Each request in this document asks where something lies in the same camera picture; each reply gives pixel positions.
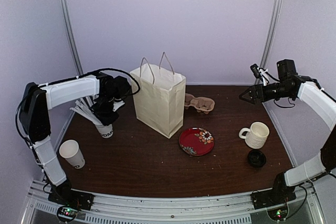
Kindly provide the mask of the white paper cup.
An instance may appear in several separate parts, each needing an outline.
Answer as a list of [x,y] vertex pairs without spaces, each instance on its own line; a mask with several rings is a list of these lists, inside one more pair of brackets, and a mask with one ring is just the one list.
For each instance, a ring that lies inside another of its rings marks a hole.
[[83,168],[86,163],[79,144],[75,140],[63,142],[59,148],[59,154],[75,169]]

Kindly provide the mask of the black plastic cup lid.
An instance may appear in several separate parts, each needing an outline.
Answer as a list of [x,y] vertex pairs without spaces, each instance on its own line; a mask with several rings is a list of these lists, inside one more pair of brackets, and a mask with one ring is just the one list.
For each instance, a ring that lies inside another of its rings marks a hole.
[[249,165],[254,168],[262,168],[266,164],[266,156],[260,150],[251,150],[247,155]]

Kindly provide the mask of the paper cup with straws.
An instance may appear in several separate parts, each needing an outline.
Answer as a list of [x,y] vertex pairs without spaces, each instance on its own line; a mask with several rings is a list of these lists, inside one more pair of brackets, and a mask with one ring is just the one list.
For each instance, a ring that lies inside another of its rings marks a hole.
[[113,125],[103,125],[103,124],[95,124],[95,127],[101,137],[103,138],[110,138],[113,136]]

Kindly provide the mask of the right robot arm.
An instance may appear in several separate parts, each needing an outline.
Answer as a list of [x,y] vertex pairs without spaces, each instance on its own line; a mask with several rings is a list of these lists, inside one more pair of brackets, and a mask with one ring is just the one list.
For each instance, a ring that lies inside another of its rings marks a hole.
[[317,79],[297,73],[295,62],[276,63],[273,77],[265,68],[250,67],[257,84],[239,99],[262,105],[284,143],[293,167],[276,175],[271,188],[251,195],[255,205],[283,204],[295,190],[335,169],[335,98]]

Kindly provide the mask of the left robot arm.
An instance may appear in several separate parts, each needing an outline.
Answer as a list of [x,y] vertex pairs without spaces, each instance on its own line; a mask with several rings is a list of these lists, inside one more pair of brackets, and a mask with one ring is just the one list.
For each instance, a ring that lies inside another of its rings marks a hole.
[[118,119],[125,98],[134,93],[129,73],[118,69],[119,75],[114,77],[108,71],[103,68],[49,83],[30,82],[16,109],[17,132],[32,150],[56,198],[64,205],[71,205],[76,197],[51,143],[51,111],[75,102],[74,109],[87,114],[92,123],[110,127]]

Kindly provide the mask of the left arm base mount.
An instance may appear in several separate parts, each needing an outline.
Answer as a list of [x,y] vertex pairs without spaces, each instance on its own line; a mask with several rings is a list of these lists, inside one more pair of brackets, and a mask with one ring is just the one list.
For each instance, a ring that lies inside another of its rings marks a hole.
[[65,196],[60,197],[56,192],[52,191],[48,196],[48,200],[59,205],[75,208],[76,210],[91,210],[94,195],[72,190],[70,196],[66,198]]

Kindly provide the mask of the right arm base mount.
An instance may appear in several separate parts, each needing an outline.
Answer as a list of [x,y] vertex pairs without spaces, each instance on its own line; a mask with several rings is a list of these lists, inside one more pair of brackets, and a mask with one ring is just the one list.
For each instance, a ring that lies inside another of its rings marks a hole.
[[275,195],[272,190],[256,191],[250,196],[255,210],[285,204],[297,198],[295,193]]

